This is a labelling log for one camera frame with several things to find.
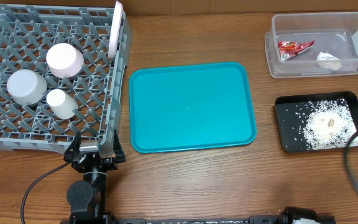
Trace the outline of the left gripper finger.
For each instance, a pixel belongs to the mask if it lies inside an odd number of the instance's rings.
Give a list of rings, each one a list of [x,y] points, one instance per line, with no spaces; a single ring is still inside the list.
[[[80,144],[81,144],[81,133],[78,132],[78,133],[76,133],[73,141],[71,142],[68,149],[65,151],[65,153],[63,155],[63,160],[65,162],[73,161],[74,155],[76,154],[76,152],[79,151]]]
[[[122,149],[116,129],[114,130],[113,152],[115,155],[116,163],[126,162],[126,155]]]

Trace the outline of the cream cup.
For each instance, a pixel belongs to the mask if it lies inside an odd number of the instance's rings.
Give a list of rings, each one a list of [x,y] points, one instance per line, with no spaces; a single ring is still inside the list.
[[[77,102],[65,91],[54,89],[47,94],[47,103],[55,115],[60,119],[69,119],[75,114],[74,109],[78,108]]]

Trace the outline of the grey-green bowl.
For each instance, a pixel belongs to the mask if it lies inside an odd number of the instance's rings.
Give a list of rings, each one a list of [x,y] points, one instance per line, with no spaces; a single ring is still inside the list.
[[[44,97],[46,79],[32,70],[14,72],[7,81],[7,90],[12,99],[20,105],[33,105]]]

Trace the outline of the small pink bowl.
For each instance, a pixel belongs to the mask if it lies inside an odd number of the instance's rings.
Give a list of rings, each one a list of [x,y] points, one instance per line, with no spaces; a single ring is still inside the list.
[[[83,54],[68,43],[59,43],[47,51],[46,61],[50,72],[58,78],[70,78],[82,69]]]

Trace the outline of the large white plate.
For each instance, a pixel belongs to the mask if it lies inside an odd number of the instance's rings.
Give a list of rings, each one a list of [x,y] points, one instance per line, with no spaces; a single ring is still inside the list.
[[[116,1],[109,36],[108,59],[114,58],[117,52],[123,12],[123,5]]]

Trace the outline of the red snack wrapper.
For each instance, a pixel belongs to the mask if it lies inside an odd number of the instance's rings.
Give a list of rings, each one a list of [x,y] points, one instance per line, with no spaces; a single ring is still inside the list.
[[[280,58],[284,61],[289,60],[293,57],[296,57],[303,52],[306,52],[314,45],[314,41],[306,42],[306,43],[298,43],[292,41],[280,41],[278,43],[278,51],[280,54]]]

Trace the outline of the white napkin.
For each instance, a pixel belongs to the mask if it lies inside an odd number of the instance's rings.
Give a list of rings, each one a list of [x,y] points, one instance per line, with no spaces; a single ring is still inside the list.
[[[327,68],[331,70],[339,70],[342,68],[342,64],[339,59],[329,53],[320,52],[317,55],[316,61],[321,68]]]

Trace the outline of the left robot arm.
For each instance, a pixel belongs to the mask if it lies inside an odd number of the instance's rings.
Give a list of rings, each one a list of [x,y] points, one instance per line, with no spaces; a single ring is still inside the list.
[[[100,142],[82,141],[80,133],[64,153],[63,160],[83,174],[83,178],[67,190],[69,223],[117,223],[114,215],[106,210],[107,177],[108,171],[117,170],[117,165],[126,161],[126,156],[117,131],[112,136],[113,157],[103,158]]]

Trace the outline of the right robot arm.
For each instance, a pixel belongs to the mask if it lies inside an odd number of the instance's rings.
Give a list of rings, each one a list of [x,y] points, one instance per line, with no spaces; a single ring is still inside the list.
[[[350,144],[355,138],[358,137],[358,131],[356,131],[346,143],[346,146],[343,151],[343,164],[346,171],[346,174],[349,178],[349,181],[358,195],[358,180],[354,175],[351,167],[349,165],[349,151]],[[305,208],[298,207],[286,207],[278,216],[277,223],[282,224],[307,224],[307,223],[317,223],[321,224],[324,222],[333,223],[333,217],[320,217],[314,210],[309,210]]]

